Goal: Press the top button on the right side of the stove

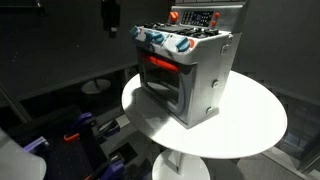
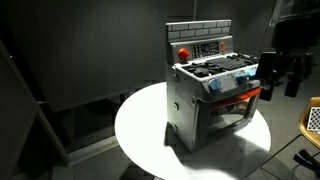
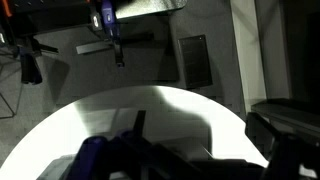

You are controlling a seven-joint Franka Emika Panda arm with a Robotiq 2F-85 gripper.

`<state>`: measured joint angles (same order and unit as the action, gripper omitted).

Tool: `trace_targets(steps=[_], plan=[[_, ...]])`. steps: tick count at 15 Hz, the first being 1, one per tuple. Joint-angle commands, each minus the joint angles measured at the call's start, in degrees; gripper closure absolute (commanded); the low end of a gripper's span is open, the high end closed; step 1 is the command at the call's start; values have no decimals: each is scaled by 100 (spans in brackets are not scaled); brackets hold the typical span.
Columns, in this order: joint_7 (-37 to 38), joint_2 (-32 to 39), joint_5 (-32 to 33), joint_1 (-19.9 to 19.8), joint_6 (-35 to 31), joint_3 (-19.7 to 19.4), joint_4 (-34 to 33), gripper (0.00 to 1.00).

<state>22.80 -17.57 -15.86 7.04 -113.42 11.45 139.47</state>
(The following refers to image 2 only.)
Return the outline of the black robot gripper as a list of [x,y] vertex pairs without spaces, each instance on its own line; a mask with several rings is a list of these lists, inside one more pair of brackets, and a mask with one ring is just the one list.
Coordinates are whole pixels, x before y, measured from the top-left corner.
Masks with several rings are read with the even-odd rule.
[[272,99],[274,90],[273,70],[275,63],[275,52],[263,52],[259,59],[256,79],[260,81],[261,92],[259,98],[265,101]]

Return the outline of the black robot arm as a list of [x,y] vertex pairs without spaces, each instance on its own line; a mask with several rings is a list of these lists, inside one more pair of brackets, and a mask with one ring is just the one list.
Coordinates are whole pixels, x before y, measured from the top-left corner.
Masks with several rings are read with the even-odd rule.
[[287,76],[285,95],[295,97],[300,83],[311,74],[314,54],[309,52],[319,41],[320,0],[277,0],[269,25],[274,28],[273,52],[263,52],[256,78],[260,98],[272,99],[276,82]]

